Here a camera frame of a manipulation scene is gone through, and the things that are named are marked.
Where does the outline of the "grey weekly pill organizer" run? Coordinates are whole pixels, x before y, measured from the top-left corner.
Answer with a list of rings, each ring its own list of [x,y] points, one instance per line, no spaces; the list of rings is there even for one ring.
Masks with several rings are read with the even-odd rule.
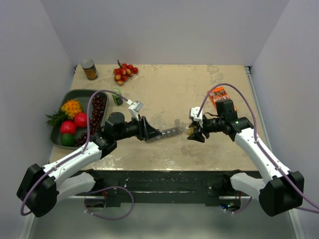
[[[180,120],[176,119],[174,120],[174,127],[162,130],[160,137],[167,138],[167,137],[176,136],[178,134],[182,134],[182,130],[181,130]]]

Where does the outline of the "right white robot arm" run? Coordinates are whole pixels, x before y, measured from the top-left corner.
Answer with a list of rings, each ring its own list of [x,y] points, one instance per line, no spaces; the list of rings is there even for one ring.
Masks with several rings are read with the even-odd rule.
[[[190,109],[189,118],[192,132],[189,140],[205,142],[213,132],[229,136],[250,158],[261,177],[254,178],[241,170],[226,173],[221,191],[232,196],[240,191],[259,201],[263,211],[270,217],[302,205],[304,177],[286,167],[258,135],[254,126],[246,118],[239,118],[232,100],[221,100],[216,104],[217,117],[207,118],[200,107]]]

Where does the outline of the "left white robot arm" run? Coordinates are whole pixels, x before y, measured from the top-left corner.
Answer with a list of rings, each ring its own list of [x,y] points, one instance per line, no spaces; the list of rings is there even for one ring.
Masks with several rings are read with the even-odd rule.
[[[77,174],[79,170],[110,154],[119,140],[136,137],[148,141],[161,134],[145,117],[126,122],[122,113],[110,114],[104,127],[74,152],[44,166],[28,167],[16,193],[22,201],[21,215],[26,216],[24,208],[28,208],[36,217],[42,217],[71,196],[86,192],[99,195],[103,191],[102,181],[93,171]]]

